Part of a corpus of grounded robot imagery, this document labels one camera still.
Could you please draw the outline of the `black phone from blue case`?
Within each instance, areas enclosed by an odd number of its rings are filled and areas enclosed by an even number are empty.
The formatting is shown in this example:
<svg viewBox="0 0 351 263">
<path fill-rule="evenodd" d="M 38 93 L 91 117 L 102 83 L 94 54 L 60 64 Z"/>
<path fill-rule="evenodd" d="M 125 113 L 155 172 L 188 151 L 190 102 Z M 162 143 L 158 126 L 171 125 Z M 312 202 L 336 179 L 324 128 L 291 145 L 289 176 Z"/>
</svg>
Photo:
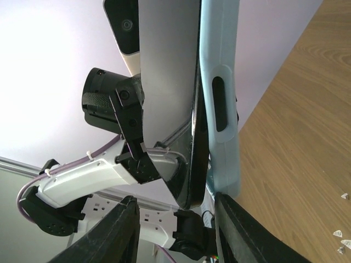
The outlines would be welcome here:
<svg viewBox="0 0 351 263">
<path fill-rule="evenodd" d="M 183 155 L 180 173 L 163 177 L 183 209 L 203 201 L 209 154 L 198 59 L 200 9 L 200 1 L 139 2 L 144 141 Z"/>
</svg>

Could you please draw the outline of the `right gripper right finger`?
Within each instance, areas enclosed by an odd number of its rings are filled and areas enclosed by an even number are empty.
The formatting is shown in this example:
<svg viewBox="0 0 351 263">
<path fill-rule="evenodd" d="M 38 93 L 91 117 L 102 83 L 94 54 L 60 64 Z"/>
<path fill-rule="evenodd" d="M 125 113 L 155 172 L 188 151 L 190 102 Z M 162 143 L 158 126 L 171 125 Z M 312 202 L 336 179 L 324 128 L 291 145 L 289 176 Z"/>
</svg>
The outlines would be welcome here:
<svg viewBox="0 0 351 263">
<path fill-rule="evenodd" d="M 309 262 L 229 195 L 217 193 L 214 206 L 219 262 Z"/>
</svg>

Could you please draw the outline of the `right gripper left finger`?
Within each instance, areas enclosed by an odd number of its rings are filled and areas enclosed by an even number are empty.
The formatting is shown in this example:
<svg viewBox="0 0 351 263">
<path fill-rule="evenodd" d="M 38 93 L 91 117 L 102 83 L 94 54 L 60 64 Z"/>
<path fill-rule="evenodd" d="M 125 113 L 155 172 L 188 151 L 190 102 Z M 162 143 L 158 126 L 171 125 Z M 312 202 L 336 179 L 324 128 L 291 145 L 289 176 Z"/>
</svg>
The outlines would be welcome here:
<svg viewBox="0 0 351 263">
<path fill-rule="evenodd" d="M 127 196 L 81 239 L 50 262 L 136 262 L 139 235 L 137 199 Z"/>
</svg>

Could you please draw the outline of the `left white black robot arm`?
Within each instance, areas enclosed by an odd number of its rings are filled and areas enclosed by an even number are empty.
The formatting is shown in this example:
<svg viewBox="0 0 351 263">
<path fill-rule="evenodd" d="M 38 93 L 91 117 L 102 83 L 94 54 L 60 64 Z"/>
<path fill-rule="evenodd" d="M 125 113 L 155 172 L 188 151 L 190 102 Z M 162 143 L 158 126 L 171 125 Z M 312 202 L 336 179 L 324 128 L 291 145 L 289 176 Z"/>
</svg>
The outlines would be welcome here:
<svg viewBox="0 0 351 263">
<path fill-rule="evenodd" d="M 102 148 L 60 165 L 50 159 L 36 181 L 23 187 L 17 205 L 42 231 L 59 237 L 87 232 L 112 221 L 112 201 L 98 192 L 162 180 L 178 210 L 137 208 L 139 237 L 198 260 L 216 256 L 216 232 L 193 211 L 205 195 L 208 131 L 202 83 L 195 78 L 193 112 L 166 141 L 147 148 L 143 138 L 144 92 L 140 75 L 126 77 L 91 69 L 82 94 L 87 123 L 115 133 Z"/>
</svg>

